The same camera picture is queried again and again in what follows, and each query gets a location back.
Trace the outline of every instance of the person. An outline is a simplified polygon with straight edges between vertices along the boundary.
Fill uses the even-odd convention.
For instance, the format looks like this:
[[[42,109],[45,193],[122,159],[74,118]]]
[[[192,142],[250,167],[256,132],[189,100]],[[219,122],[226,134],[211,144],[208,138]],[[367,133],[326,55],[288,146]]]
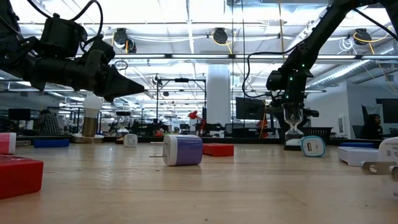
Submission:
[[[38,123],[40,126],[39,135],[54,136],[60,134],[57,118],[49,110],[40,112]]]
[[[378,114],[369,114],[366,124],[362,127],[359,137],[361,139],[382,140],[383,129],[380,126],[381,120]]]

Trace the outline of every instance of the wall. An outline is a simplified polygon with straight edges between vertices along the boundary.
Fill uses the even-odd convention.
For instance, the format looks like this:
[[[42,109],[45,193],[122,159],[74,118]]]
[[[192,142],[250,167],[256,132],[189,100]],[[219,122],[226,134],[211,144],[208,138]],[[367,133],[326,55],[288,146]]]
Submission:
[[[0,109],[2,110],[30,108],[40,111],[49,106],[59,106],[59,101],[52,96],[42,96],[34,92],[27,92],[27,96],[21,96],[19,93],[0,94]]]
[[[349,121],[351,125],[363,125],[364,119],[362,114],[363,106],[376,107],[376,98],[396,99],[397,95],[386,90],[382,86],[362,86],[362,85],[348,85],[348,103],[349,103]],[[383,124],[382,110],[379,112],[382,120],[382,127],[385,133],[389,133],[389,128],[396,128],[398,124]]]
[[[310,93],[304,101],[306,108],[319,111],[319,118],[311,118],[311,127],[333,127],[331,131],[337,134],[338,118],[345,116],[346,135],[337,135],[351,138],[346,82],[325,90],[326,93]]]

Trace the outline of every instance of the ceiling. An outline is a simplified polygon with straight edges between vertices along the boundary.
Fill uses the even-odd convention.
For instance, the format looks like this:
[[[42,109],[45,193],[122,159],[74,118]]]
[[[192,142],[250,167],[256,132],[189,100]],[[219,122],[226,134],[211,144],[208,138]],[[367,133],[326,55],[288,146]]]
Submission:
[[[88,2],[87,0],[34,0],[47,14],[58,13],[61,18],[69,19],[75,16]],[[277,1],[262,3],[261,0],[244,0],[243,12],[241,1],[235,0],[232,7],[230,0],[99,0],[104,14],[104,26],[102,33],[104,40],[112,43],[113,33],[117,28],[126,28],[129,37],[135,42],[138,54],[250,54],[258,51],[280,52],[282,46],[288,49],[309,34],[308,28],[317,23],[317,19],[323,12],[328,1],[325,0],[285,0],[282,1],[281,13]],[[19,16],[19,25],[25,37],[40,37],[45,17],[36,12],[26,0],[13,0],[12,6]],[[365,14],[374,20],[389,26],[390,20],[383,8],[379,6],[360,8]],[[94,36],[98,30],[100,14],[98,8],[92,5],[82,16],[78,23],[82,24],[89,36]],[[282,24],[283,38],[279,38]],[[217,45],[211,38],[211,33],[216,27],[225,28],[231,51],[225,45]],[[369,46],[352,45],[351,40],[344,40],[348,34],[353,34],[357,28],[366,28],[373,39],[385,37],[386,33],[373,23],[361,17],[357,13],[349,13],[346,19],[335,30],[333,35],[320,50],[321,55],[351,55],[371,54]],[[391,37],[374,43],[379,46],[391,41]],[[120,57],[125,57],[125,52],[116,46],[114,50]],[[229,67],[231,74],[231,89],[233,98],[241,96],[242,73],[247,72],[242,60],[233,62],[231,59],[124,59],[129,67],[121,71],[121,74],[142,84],[148,90],[153,90],[152,78],[157,74],[160,78],[196,78],[205,79],[208,66],[214,63],[222,63]],[[251,75],[249,80],[251,87],[256,90],[265,90],[268,74],[283,63],[283,58],[272,60],[256,60],[251,63]],[[318,77],[338,67],[341,64],[351,63],[349,60],[319,60],[312,68],[312,73]],[[29,83],[12,83],[11,88],[30,88]],[[49,91],[54,97],[64,101],[78,103],[88,92],[61,91],[69,89],[64,86],[48,84],[48,88],[59,91]],[[184,89],[184,92],[169,92],[169,96],[161,96],[165,103],[161,105],[163,115],[177,114],[186,117],[187,113],[201,108],[204,93],[195,83],[170,82],[165,89]],[[113,109],[129,109],[141,113],[145,108],[146,116],[153,116],[155,105],[155,92],[149,91],[134,96],[125,96],[115,101],[115,105],[107,107]]]

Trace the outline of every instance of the white pillar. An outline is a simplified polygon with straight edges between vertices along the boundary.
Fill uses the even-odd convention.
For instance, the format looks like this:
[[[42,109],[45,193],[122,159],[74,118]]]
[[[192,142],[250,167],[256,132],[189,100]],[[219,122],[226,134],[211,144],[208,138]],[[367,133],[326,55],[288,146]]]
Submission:
[[[207,74],[207,116],[210,124],[231,122],[231,87],[228,65],[209,65]]]

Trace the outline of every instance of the ceiling pipe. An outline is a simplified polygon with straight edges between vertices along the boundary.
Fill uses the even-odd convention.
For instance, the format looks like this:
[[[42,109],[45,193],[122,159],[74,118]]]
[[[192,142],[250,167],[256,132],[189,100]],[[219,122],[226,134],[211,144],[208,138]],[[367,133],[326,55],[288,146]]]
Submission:
[[[376,51],[376,53],[380,55],[396,55],[398,54],[397,41],[392,40],[378,47]],[[343,80],[346,80],[355,75],[364,73],[367,70],[372,70],[377,67],[378,64],[375,60],[360,60],[349,65],[341,65],[309,81],[305,88],[311,89],[317,86],[328,87],[332,84],[336,84],[338,82],[341,82]]]

